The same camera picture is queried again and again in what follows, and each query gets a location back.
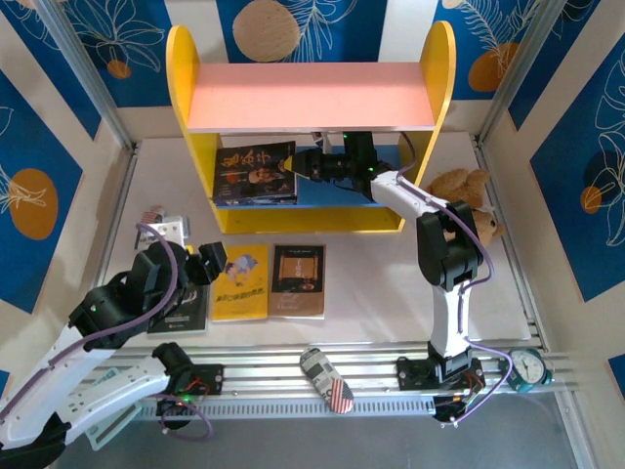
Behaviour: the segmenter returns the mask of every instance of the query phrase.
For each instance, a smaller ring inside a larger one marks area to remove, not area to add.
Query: american flag
[[[348,413],[354,408],[354,394],[342,379],[332,380],[330,408],[336,413]]]

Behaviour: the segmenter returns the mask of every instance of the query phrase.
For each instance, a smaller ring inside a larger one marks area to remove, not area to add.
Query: white table surface
[[[377,143],[397,136],[376,137]],[[258,142],[230,137],[226,146]],[[476,168],[469,135],[441,134],[424,186],[441,172]],[[415,230],[399,234],[236,234],[221,235],[183,139],[142,143],[128,200],[107,271],[111,278],[129,270],[134,258],[135,224],[151,205],[168,215],[188,215],[188,243],[217,240],[228,244],[325,244],[325,319],[210,322],[203,335],[172,336],[183,346],[243,346],[304,343],[375,343],[427,341],[433,324],[432,289],[417,266]],[[521,300],[501,240],[490,244],[496,276],[474,289],[469,332],[475,340],[530,336]],[[484,275],[486,266],[480,268]],[[164,340],[141,334],[130,346],[154,346]]]

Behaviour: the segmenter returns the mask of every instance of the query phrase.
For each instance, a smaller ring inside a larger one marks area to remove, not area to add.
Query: yellow book
[[[269,302],[269,248],[230,246],[213,287],[212,320],[263,320]]]

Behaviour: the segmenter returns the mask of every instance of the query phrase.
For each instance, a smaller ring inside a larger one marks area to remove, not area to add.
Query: clock
[[[508,376],[508,384],[518,393],[527,393],[537,384],[547,385],[553,379],[553,374],[547,369],[542,357],[535,349],[512,349],[512,371]],[[503,373],[508,371],[508,361],[501,360],[499,369]]]

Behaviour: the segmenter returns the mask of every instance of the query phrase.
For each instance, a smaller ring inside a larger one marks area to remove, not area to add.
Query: brown book
[[[277,245],[270,318],[323,319],[325,246]]]

